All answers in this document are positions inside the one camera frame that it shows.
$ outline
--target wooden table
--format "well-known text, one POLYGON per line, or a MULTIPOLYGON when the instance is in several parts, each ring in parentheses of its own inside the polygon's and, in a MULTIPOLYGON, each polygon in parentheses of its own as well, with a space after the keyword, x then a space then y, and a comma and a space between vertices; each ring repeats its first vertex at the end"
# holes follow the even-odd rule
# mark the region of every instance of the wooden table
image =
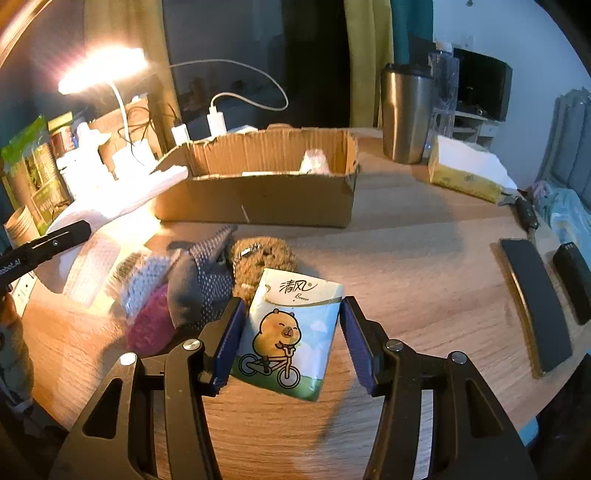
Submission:
MULTIPOLYGON (((381 322, 391 338, 403 340, 417 352, 436 356, 466 352, 519 429, 572 374, 591 347, 591 330, 575 323, 553 276, 574 355, 552 373, 534 379, 518 310, 493 253, 499 238, 525 236, 510 208, 426 184, 425 167, 385 160, 379 134, 362 135, 362 172, 347 229, 246 225, 238 236, 285 238, 303 273, 343 283, 345 293, 357 298, 368 318, 381 322)), ((196 241, 216 228, 164 225, 148 247, 165 248, 172 239, 196 241)), ((552 242, 539 244, 548 250, 552 242)), ((81 309, 39 282, 24 323, 35 363, 34 397, 70 427, 105 372, 125 352, 124 324, 81 309)), ((233 378, 221 395, 204 403, 226 480, 296 480, 361 478, 382 401, 369 398, 359 385, 337 329, 317 403, 233 378)), ((162 428, 160 421, 157 430, 162 428)), ((427 440, 421 441, 418 478, 426 471, 429 430, 427 409, 423 426, 427 440)), ((162 441, 157 442, 157 451, 165 457, 162 441)), ((165 467, 160 474, 167 478, 165 467)))

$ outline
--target pink plush toy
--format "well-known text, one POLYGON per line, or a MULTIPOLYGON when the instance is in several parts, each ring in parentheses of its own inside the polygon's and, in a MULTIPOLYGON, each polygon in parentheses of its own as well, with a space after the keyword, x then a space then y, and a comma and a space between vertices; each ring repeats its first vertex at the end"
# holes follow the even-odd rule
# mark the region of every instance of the pink plush toy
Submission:
POLYGON ((173 339, 167 292, 168 284, 154 291, 127 331, 127 347, 138 355, 156 355, 173 339))

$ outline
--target desk lamp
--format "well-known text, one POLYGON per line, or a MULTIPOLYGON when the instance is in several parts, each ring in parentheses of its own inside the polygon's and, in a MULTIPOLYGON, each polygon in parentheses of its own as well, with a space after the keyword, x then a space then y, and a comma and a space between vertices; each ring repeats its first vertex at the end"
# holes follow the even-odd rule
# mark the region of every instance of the desk lamp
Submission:
POLYGON ((141 48, 126 48, 126 47, 105 47, 100 50, 89 53, 86 59, 72 68, 66 76, 61 80, 58 86, 58 91, 62 95, 69 95, 71 93, 82 92, 92 86, 106 83, 109 85, 117 101, 119 102, 119 108, 123 117, 123 127, 125 131, 125 139, 128 145, 125 149, 120 152, 116 152, 113 156, 113 162, 115 162, 115 173, 121 178, 121 171, 125 169, 125 173, 135 173, 130 170, 130 166, 133 166, 135 162, 139 163, 145 170, 149 170, 154 166, 150 163, 154 162, 154 157, 151 154, 149 147, 147 147, 147 141, 142 144, 133 144, 129 136, 129 125, 127 122, 127 114, 125 112, 125 104, 121 98, 119 90, 115 86, 116 80, 121 80, 127 77, 131 77, 148 67, 148 62, 144 57, 144 51, 141 48), (148 149, 147 158, 148 164, 139 161, 136 156, 136 151, 140 151, 144 157, 148 149))

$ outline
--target yellow tissue package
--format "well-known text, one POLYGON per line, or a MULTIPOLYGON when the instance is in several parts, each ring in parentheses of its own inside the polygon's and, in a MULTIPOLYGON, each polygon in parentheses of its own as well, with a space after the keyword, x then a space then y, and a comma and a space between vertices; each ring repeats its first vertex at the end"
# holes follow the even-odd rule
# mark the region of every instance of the yellow tissue package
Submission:
MULTIPOLYGON (((447 143, 448 140, 458 142, 453 141, 452 139, 444 139, 443 141, 447 143)), ((446 146, 446 144, 442 145, 441 141, 434 142, 431 158, 429 159, 429 181, 435 185, 457 190, 458 192, 467 193, 474 197, 496 203, 503 191, 503 187, 477 173, 462 170, 461 167, 459 167, 459 164, 461 164, 460 162, 454 165, 451 162, 448 163, 442 161, 441 147, 444 146, 446 146)), ((475 149, 478 148, 478 145, 471 144, 468 148, 475 149)))
POLYGON ((342 296, 341 284, 266 268, 232 375, 257 387, 316 401, 342 296))

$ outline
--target black power bank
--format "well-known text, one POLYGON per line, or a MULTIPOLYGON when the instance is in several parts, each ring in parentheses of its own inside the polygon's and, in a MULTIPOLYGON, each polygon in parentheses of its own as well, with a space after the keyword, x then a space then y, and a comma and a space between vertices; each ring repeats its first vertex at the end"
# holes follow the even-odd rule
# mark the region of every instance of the black power bank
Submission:
POLYGON ((554 267, 573 303, 579 323, 591 319, 591 271, 574 243, 561 245, 554 254, 554 267))
POLYGON ((573 354, 562 306, 534 244, 502 239, 501 248, 527 317, 534 363, 550 372, 573 354))

